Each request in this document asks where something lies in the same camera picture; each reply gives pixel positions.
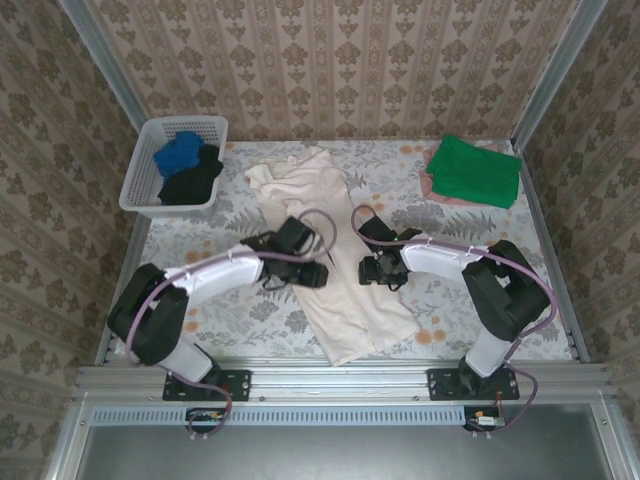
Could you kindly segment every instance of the metal base plate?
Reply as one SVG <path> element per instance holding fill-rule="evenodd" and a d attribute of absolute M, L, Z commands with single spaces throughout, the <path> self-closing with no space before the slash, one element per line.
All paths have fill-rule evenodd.
<path fill-rule="evenodd" d="M 221 370 L 216 384 L 229 392 L 234 402 L 246 402 L 251 391 L 251 370 Z M 190 387 L 171 375 L 165 379 L 162 399 L 168 402 L 224 401 L 217 392 Z"/>
<path fill-rule="evenodd" d="M 477 395 L 470 395 L 461 385 L 457 368 L 433 368 L 427 370 L 427 384 L 432 401 L 450 400 L 490 400 L 496 399 L 496 392 L 502 400 L 518 400 L 520 391 L 516 374 L 508 368 L 500 368 L 485 379 Z"/>

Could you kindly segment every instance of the cable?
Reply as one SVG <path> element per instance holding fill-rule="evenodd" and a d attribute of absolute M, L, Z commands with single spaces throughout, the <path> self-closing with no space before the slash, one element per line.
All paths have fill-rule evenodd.
<path fill-rule="evenodd" d="M 220 263 L 224 263 L 224 262 L 232 262 L 234 259 L 238 259 L 238 258 L 250 258 L 250 257 L 258 257 L 258 258 L 262 258 L 262 259 L 272 259 L 272 260 L 284 260 L 287 262 L 294 262 L 294 263 L 306 263 L 306 262 L 310 262 L 312 260 L 315 260 L 316 258 L 319 258 L 325 254 L 329 253 L 329 250 L 331 250 L 333 248 L 333 246 L 336 243 L 336 240 L 338 239 L 338 226 L 336 225 L 336 222 L 333 220 L 333 218 L 331 218 L 331 216 L 320 210 L 317 208 L 310 208 L 308 210 L 305 210 L 304 212 L 302 212 L 300 214 L 300 216 L 298 217 L 298 219 L 302 219 L 303 217 L 312 214 L 312 213 L 317 213 L 322 215 L 324 218 L 326 218 L 329 223 L 331 224 L 331 228 L 333 230 L 333 235 L 331 237 L 331 241 L 326 244 L 325 248 L 322 249 L 319 252 L 316 252 L 314 254 L 311 254 L 309 256 L 296 256 L 296 255 L 286 255 L 284 253 L 276 253 L 276 252 L 255 252 L 255 251 L 251 251 L 251 252 L 238 252 L 238 253 L 233 253 L 233 254 L 229 254 L 229 256 L 225 257 L 214 257 L 211 258 L 209 260 L 206 260 L 200 264 L 195 265 L 192 268 L 186 267 L 184 270 L 182 270 L 179 273 L 176 273 L 175 275 L 172 275 L 171 277 L 165 279 L 164 281 L 160 282 L 160 284 L 158 284 L 158 286 L 156 286 L 151 293 L 149 294 L 149 296 L 142 302 L 142 305 L 140 306 L 140 309 L 138 310 L 138 312 L 136 313 L 136 316 L 133 319 L 133 322 L 131 323 L 131 327 L 129 328 L 129 333 L 127 335 L 127 339 L 125 341 L 125 353 L 127 356 L 127 360 L 129 361 L 129 364 L 132 366 L 139 366 L 139 363 L 137 363 L 132 356 L 132 347 L 133 347 L 133 339 L 136 336 L 136 331 L 138 330 L 138 327 L 140 326 L 140 322 L 142 321 L 142 318 L 144 317 L 145 312 L 147 311 L 147 309 L 149 308 L 149 306 L 151 305 L 151 303 L 153 303 L 153 301 L 156 299 L 156 297 L 160 294 L 160 292 L 162 292 L 162 290 L 164 290 L 165 288 L 167 288 L 169 285 L 171 285 L 173 282 L 180 280 L 181 278 L 185 277 L 186 275 L 192 275 L 196 272 L 199 272 L 202 269 L 211 267 L 213 265 L 218 265 Z M 210 433 L 214 433 L 218 430 L 220 430 L 222 428 L 222 426 L 225 424 L 225 422 L 227 421 L 227 419 L 229 418 L 229 415 L 231 414 L 231 405 L 232 405 L 232 401 L 231 401 L 231 395 L 229 395 L 229 393 L 227 391 L 225 391 L 224 389 L 216 386 L 216 385 L 210 385 L 207 383 L 198 383 L 198 382 L 192 382 L 184 377 L 182 377 L 181 375 L 178 375 L 177 373 L 173 373 L 170 370 L 166 369 L 167 372 L 169 372 L 171 375 L 173 375 L 175 378 L 177 378 L 179 381 L 181 381 L 182 383 L 185 383 L 186 385 L 190 385 L 192 387 L 196 387 L 196 388 L 204 388 L 207 390 L 213 390 L 215 392 L 221 393 L 222 395 L 225 396 L 225 400 L 226 400 L 226 408 L 225 408 L 225 413 L 222 417 L 222 419 L 220 420 L 220 423 L 218 423 L 218 425 L 210 432 Z M 192 433 L 193 429 L 192 429 L 192 424 L 193 424 L 193 417 L 189 419 L 189 429 Z"/>
<path fill-rule="evenodd" d="M 498 390 L 496 390 L 496 398 L 498 402 L 498 413 L 502 418 L 504 418 L 504 421 L 506 422 L 507 416 L 504 413 L 504 408 L 502 408 L 502 395 L 500 395 L 500 392 Z"/>
<path fill-rule="evenodd" d="M 264 282 L 262 282 L 262 289 L 265 292 L 277 292 L 278 290 L 282 290 L 284 287 L 289 285 L 289 282 L 282 282 L 282 284 L 280 285 L 267 286 L 272 279 L 273 279 L 273 275 L 269 275 L 267 278 L 264 279 Z"/>
<path fill-rule="evenodd" d="M 558 302 L 556 300 L 555 295 L 553 294 L 553 291 L 549 287 L 549 285 L 547 285 L 534 271 L 529 270 L 526 267 L 523 267 L 519 263 L 516 263 L 516 262 L 514 262 L 512 260 L 509 260 L 508 258 L 503 258 L 503 257 L 500 257 L 498 255 L 494 255 L 494 254 L 492 254 L 490 252 L 485 252 L 484 250 L 480 250 L 478 248 L 469 248 L 469 247 L 465 247 L 463 245 L 458 245 L 456 243 L 445 242 L 445 241 L 442 241 L 442 240 L 435 240 L 435 239 L 423 240 L 423 239 L 417 238 L 417 239 L 411 239 L 411 240 L 405 240 L 405 241 L 397 241 L 397 242 L 381 242 L 381 241 L 378 241 L 378 240 L 373 240 L 372 238 L 369 238 L 369 237 L 361 234 L 358 231 L 358 227 L 356 226 L 356 214 L 358 213 L 359 210 L 367 210 L 370 213 L 372 213 L 374 216 L 377 216 L 378 214 L 376 213 L 376 211 L 370 205 L 366 205 L 366 204 L 358 205 L 351 212 L 351 228 L 356 233 L 356 235 L 358 235 L 358 237 L 360 237 L 362 239 L 362 241 L 365 242 L 365 243 L 370 243 L 372 245 L 379 245 L 381 247 L 397 247 L 398 245 L 434 245 L 434 246 L 437 246 L 437 247 L 450 248 L 450 249 L 458 250 L 458 251 L 465 252 L 465 253 L 473 253 L 475 255 L 481 255 L 483 257 L 486 257 L 486 258 L 489 258 L 489 259 L 493 260 L 494 262 L 501 263 L 503 265 L 507 265 L 507 266 L 509 266 L 509 267 L 511 267 L 511 268 L 513 268 L 515 270 L 518 270 L 519 272 L 522 272 L 523 274 L 525 274 L 526 276 L 531 278 L 534 282 L 536 282 L 538 284 L 538 286 L 542 289 L 542 291 L 545 293 L 545 295 L 549 299 L 549 303 L 551 305 L 551 311 L 549 312 L 549 315 L 542 322 L 540 322 L 540 323 L 534 325 L 533 327 L 530 327 L 529 329 L 521 332 L 520 335 L 518 335 L 518 338 L 513 342 L 513 345 L 511 346 L 511 348 L 509 349 L 509 351 L 507 352 L 507 354 L 505 355 L 505 358 L 504 358 L 505 365 L 507 365 L 511 370 L 513 370 L 515 373 L 517 373 L 519 375 L 522 375 L 523 377 L 527 377 L 529 380 L 531 380 L 533 382 L 533 390 L 531 391 L 531 395 L 529 396 L 529 398 L 527 399 L 526 403 L 522 407 L 522 410 L 520 410 L 520 412 L 515 417 L 513 417 L 513 419 L 509 423 L 507 423 L 504 427 L 500 427 L 500 428 L 498 428 L 498 429 L 496 429 L 496 430 L 494 430 L 492 432 L 486 432 L 486 433 L 487 434 L 489 434 L 489 433 L 495 434 L 495 433 L 503 432 L 505 430 L 509 430 L 510 428 L 512 428 L 513 425 L 515 425 L 518 422 L 518 420 L 520 420 L 520 418 L 522 418 L 522 416 L 531 407 L 531 404 L 533 403 L 533 400 L 535 399 L 536 395 L 538 394 L 538 381 L 536 380 L 536 378 L 533 375 L 525 372 L 524 370 L 520 370 L 519 368 L 516 368 L 513 365 L 511 365 L 510 363 L 508 363 L 508 360 L 513 356 L 513 354 L 518 349 L 518 347 L 522 343 L 522 340 L 525 337 L 528 337 L 532 333 L 535 333 L 535 332 L 545 328 L 547 325 L 549 325 L 553 321 L 553 319 L 555 318 L 556 314 L 558 313 Z M 476 430 L 480 430 L 482 432 L 485 432 L 485 430 L 482 427 L 480 427 L 478 425 L 474 425 L 473 423 L 469 423 L 469 422 L 467 422 L 467 423 L 469 425 L 472 425 Z"/>
<path fill-rule="evenodd" d="M 220 418 L 220 412 L 213 410 L 211 408 L 192 408 L 187 410 L 187 415 L 189 415 L 189 420 L 187 421 L 187 425 L 185 425 L 184 428 L 187 430 L 187 432 L 191 434 L 191 440 L 194 440 L 197 436 L 201 436 L 206 440 L 209 437 L 210 433 L 213 434 L 216 431 L 214 427 L 213 429 L 206 432 L 202 432 L 202 433 L 196 432 L 196 430 L 193 428 L 194 427 L 193 423 L 196 421 L 198 417 L 208 416 L 213 420 L 218 420 L 218 422 L 222 420 L 222 418 Z"/>

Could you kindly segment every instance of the patterned wall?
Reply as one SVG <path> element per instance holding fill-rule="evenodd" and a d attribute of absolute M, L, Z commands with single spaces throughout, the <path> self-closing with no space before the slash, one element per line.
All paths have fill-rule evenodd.
<path fill-rule="evenodd" d="M 609 1 L 525 155 L 590 352 L 640 437 L 640 1 Z"/>
<path fill-rule="evenodd" d="M 90 0 L 151 117 L 230 138 L 511 135 L 577 0 Z"/>
<path fill-rule="evenodd" d="M 131 229 L 135 132 L 55 1 L 0 1 L 0 478 L 38 478 Z"/>

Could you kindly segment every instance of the table surface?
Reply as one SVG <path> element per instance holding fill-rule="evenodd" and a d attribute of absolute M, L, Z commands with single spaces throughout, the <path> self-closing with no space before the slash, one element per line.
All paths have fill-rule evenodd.
<path fill-rule="evenodd" d="M 518 199 L 508 210 L 448 206 L 422 197 L 418 180 L 424 168 L 422 151 L 435 144 L 396 140 L 227 144 L 213 215 L 206 220 L 153 220 L 141 263 L 181 266 L 267 231 L 244 172 L 262 158 L 283 158 L 318 145 L 333 154 L 353 203 L 371 204 L 396 231 L 419 228 L 464 245 L 491 245 L 505 238 L 548 280 L 522 182 Z M 499 147 L 511 153 L 507 141 L 499 142 Z M 369 358 L 457 359 L 473 344 L 480 321 L 464 285 L 413 274 L 400 292 L 422 331 Z M 324 357 L 291 287 L 265 291 L 255 284 L 218 295 L 187 312 L 183 331 L 215 357 Z M 116 353 L 122 353 L 121 342 Z M 528 337 L 514 358 L 570 360 L 559 316 L 551 326 Z"/>

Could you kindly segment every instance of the garment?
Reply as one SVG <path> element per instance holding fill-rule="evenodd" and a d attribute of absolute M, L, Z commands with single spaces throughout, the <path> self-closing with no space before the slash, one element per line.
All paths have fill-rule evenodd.
<path fill-rule="evenodd" d="M 163 205 L 202 205 L 209 201 L 213 181 L 222 172 L 219 154 L 215 145 L 200 147 L 196 167 L 174 173 L 165 181 L 158 194 Z"/>
<path fill-rule="evenodd" d="M 194 132 L 176 133 L 175 139 L 153 155 L 160 175 L 166 180 L 182 170 L 198 166 L 198 151 L 203 144 L 202 138 Z"/>
<path fill-rule="evenodd" d="M 424 161 L 427 165 L 431 163 L 433 156 L 438 151 L 440 145 L 435 145 L 431 148 L 426 149 L 423 152 Z M 492 152 L 498 152 L 498 146 L 495 144 L 487 145 L 486 147 L 480 147 L 486 150 L 490 150 Z M 422 190 L 422 196 L 428 200 L 433 200 L 434 202 L 443 203 L 445 205 L 456 205 L 461 207 L 484 207 L 482 203 L 474 203 L 468 202 L 466 200 L 462 200 L 460 198 L 453 197 L 445 197 L 444 195 L 440 195 L 433 191 L 433 175 L 429 174 L 425 170 L 420 170 L 420 189 Z"/>
<path fill-rule="evenodd" d="M 446 135 L 427 166 L 433 191 L 446 197 L 509 208 L 518 196 L 522 162 Z"/>
<path fill-rule="evenodd" d="M 293 287 L 331 365 L 382 351 L 418 332 L 397 293 L 358 283 L 358 263 L 371 252 L 351 229 L 353 204 L 328 150 L 311 147 L 298 157 L 263 159 L 246 176 L 270 228 L 277 229 L 288 215 L 297 217 L 309 208 L 324 210 L 338 226 L 331 260 L 318 260 L 329 269 L 327 286 Z M 309 215 L 307 220 L 325 240 L 331 238 L 326 219 Z"/>

